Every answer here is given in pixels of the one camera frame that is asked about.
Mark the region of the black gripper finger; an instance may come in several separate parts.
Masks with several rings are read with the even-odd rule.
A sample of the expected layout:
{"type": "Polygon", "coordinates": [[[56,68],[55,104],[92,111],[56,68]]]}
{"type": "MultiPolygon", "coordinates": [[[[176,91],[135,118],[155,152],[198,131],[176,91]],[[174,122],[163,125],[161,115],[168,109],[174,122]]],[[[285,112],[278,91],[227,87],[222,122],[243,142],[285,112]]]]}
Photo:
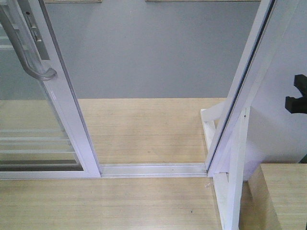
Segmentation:
{"type": "Polygon", "coordinates": [[[294,98],[287,96],[285,98],[285,109],[292,114],[307,114],[307,97],[294,98]]]}
{"type": "Polygon", "coordinates": [[[294,86],[302,95],[307,94],[307,77],[303,74],[295,75],[294,86]]]}

